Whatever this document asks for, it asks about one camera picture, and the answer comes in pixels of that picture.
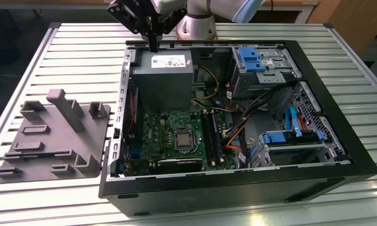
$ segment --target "blue plastic clip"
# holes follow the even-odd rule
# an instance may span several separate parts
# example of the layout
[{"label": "blue plastic clip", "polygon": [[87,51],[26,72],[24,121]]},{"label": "blue plastic clip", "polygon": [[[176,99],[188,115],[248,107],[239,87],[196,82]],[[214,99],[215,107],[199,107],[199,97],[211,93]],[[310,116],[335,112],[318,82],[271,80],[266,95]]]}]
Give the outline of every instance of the blue plastic clip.
[{"label": "blue plastic clip", "polygon": [[239,47],[239,59],[244,63],[246,72],[264,72],[267,70],[260,58],[255,47]]},{"label": "blue plastic clip", "polygon": [[316,131],[316,134],[318,134],[318,137],[319,137],[320,142],[324,141],[324,139],[326,139],[326,133],[324,133],[322,130],[318,130],[318,131]]},{"label": "blue plastic clip", "polygon": [[264,143],[266,143],[266,144],[270,144],[270,143],[271,143],[270,135],[268,135],[268,134],[264,134],[264,135],[263,135],[263,138],[264,138]]},{"label": "blue plastic clip", "polygon": [[286,136],[283,132],[268,133],[272,143],[284,143],[287,142]]},{"label": "blue plastic clip", "polygon": [[258,151],[258,145],[255,145],[255,147],[254,147],[254,149],[252,149],[251,157],[256,154],[256,151]]}]

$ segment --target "ram slot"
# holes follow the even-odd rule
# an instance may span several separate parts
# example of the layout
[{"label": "ram slot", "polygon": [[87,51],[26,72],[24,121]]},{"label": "ram slot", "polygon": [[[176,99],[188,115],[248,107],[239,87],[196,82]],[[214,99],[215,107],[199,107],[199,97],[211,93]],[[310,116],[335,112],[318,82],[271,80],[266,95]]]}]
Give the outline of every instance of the ram slot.
[{"label": "ram slot", "polygon": [[216,119],[215,113],[211,114],[211,120],[212,120],[212,126],[214,126],[212,134],[214,134],[214,142],[215,142],[215,151],[216,151],[218,156],[219,156],[219,162],[223,163],[224,162],[224,152],[223,152],[223,149],[222,149],[222,137],[220,137],[220,131],[219,131],[219,121]]},{"label": "ram slot", "polygon": [[215,142],[214,142],[214,130],[212,130],[212,121],[210,120],[210,113],[204,112],[202,114],[202,127],[203,127],[203,136],[206,144],[206,153],[208,163],[215,166],[218,160],[218,153],[215,152]]}]

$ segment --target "gray robot arm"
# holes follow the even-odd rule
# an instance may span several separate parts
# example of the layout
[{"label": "gray robot arm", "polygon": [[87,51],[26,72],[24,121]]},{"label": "gray robot arm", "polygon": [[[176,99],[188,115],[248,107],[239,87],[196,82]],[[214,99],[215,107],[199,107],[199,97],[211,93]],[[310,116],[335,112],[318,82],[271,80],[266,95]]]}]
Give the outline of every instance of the gray robot arm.
[{"label": "gray robot arm", "polygon": [[215,18],[248,23],[267,0],[188,0],[188,14],[178,25],[182,40],[212,40],[216,37]]},{"label": "gray robot arm", "polygon": [[110,14],[158,52],[163,34],[178,28],[179,39],[211,40],[216,36],[214,14],[246,23],[266,0],[114,0]]}]

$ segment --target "3d printed holder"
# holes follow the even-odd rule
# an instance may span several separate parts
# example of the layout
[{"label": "3d printed holder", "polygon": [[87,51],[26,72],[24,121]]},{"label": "3d printed holder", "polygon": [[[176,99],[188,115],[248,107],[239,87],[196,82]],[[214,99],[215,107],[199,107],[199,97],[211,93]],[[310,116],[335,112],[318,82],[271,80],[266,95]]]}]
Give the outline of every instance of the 3d printed holder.
[{"label": "3d printed holder", "polygon": [[102,102],[80,106],[51,89],[47,100],[26,101],[26,117],[6,153],[0,183],[91,178],[100,174],[111,107]]}]

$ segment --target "aluminum table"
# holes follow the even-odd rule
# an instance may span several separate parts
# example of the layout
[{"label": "aluminum table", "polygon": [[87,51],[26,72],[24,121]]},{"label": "aluminum table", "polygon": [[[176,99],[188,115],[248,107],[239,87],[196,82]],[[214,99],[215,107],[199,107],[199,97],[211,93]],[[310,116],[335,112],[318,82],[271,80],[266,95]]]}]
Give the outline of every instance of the aluminum table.
[{"label": "aluminum table", "polygon": [[[351,125],[377,163],[377,78],[335,29],[322,24],[218,24],[219,39],[298,40]],[[175,39],[172,32],[166,39]],[[26,100],[48,104],[64,89],[80,104],[116,109],[127,40],[120,24],[52,24],[0,117],[0,166],[20,127]],[[108,137],[112,135],[111,118]],[[190,213],[127,218],[98,197],[100,178],[0,185],[0,224],[18,225],[377,225],[377,176],[319,198]]]}]

